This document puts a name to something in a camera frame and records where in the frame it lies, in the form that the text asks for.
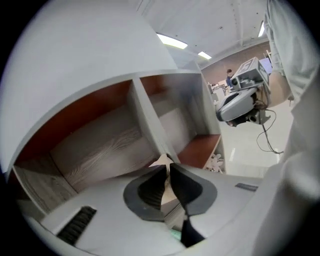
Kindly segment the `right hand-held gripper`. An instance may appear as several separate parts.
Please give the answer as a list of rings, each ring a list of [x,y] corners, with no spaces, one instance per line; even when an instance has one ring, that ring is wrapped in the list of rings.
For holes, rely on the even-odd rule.
[[[257,57],[244,62],[232,78],[235,90],[216,110],[220,122],[230,127],[251,122],[263,125],[270,118],[266,109],[271,103],[269,75]]]

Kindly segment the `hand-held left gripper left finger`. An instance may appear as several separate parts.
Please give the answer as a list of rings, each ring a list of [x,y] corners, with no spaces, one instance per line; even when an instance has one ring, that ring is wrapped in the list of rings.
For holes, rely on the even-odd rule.
[[[130,178],[123,191],[126,206],[144,221],[164,222],[161,203],[167,179],[166,166],[141,168],[125,177]]]

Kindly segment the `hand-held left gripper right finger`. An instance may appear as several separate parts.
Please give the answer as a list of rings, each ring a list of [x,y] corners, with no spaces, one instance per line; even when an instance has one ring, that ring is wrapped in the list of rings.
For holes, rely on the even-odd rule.
[[[217,198],[217,188],[176,163],[170,164],[170,184],[185,212],[180,241],[189,248],[205,239],[193,227],[191,217],[207,212]]]

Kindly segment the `beige tissues pack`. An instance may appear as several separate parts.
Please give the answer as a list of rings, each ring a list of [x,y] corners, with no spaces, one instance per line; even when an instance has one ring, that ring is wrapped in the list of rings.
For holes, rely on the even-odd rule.
[[[171,212],[179,204],[179,201],[171,186],[170,164],[172,163],[173,161],[166,154],[162,154],[156,161],[148,165],[148,167],[158,165],[165,165],[166,167],[166,180],[164,182],[164,193],[161,198],[160,208],[164,215],[168,215],[169,212]]]

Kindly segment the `grey wooden shelf cabinet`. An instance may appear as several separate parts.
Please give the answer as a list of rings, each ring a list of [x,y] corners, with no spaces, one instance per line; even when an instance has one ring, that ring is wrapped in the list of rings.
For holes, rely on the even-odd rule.
[[[208,169],[220,142],[199,70],[128,73],[94,83],[50,113],[23,142],[7,180],[16,199],[45,216],[97,182],[161,155]]]

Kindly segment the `person's right forearm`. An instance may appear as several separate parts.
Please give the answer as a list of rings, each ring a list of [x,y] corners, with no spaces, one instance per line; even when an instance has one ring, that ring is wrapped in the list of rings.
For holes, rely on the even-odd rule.
[[[285,102],[292,94],[287,78],[280,72],[272,71],[269,76],[270,107],[275,107]]]

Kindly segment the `potted pink white flowers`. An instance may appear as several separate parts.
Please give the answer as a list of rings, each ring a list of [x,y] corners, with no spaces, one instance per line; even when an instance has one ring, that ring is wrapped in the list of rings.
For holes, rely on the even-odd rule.
[[[203,167],[204,170],[214,172],[214,173],[225,173],[225,161],[222,159],[222,155],[212,154],[210,158],[207,160],[205,166]]]

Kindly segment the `lit computer screen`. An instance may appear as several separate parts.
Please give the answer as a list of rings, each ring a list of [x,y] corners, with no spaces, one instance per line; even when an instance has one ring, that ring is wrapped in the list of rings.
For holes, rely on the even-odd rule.
[[[263,66],[267,74],[270,75],[273,69],[270,59],[266,57],[266,58],[260,59],[259,62],[261,63],[261,65]]]

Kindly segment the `person's grey shirt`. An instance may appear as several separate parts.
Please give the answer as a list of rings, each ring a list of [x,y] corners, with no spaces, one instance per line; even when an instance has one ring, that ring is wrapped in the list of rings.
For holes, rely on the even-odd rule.
[[[282,179],[253,253],[312,255],[320,229],[320,46],[289,0],[267,0],[264,29],[272,71],[286,77],[295,105]]]

